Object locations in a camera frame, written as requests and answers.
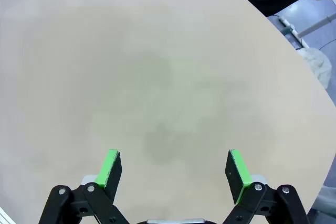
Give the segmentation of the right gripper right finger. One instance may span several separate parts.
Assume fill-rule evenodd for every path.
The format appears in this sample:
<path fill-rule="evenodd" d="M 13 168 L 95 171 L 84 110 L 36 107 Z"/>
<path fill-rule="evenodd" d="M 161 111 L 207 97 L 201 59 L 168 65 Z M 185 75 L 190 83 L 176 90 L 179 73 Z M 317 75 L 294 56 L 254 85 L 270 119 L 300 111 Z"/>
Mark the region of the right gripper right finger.
<path fill-rule="evenodd" d="M 296 189 L 291 185 L 272 189 L 253 181 L 238 150 L 228 151 L 225 174 L 235 207 L 224 223 L 250 223 L 255 215 L 272 224 L 310 222 Z"/>

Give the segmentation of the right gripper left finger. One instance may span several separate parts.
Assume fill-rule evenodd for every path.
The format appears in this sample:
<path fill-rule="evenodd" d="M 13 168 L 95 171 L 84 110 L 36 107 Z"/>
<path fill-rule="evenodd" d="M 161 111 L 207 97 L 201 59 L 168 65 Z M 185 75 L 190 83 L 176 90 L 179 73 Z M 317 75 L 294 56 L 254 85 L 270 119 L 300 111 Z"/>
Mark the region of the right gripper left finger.
<path fill-rule="evenodd" d="M 89 216 L 97 223 L 128 223 L 113 204 L 121 173 L 120 152 L 109 150 L 94 181 L 74 190 L 65 185 L 52 188 L 39 223 L 80 223 Z"/>

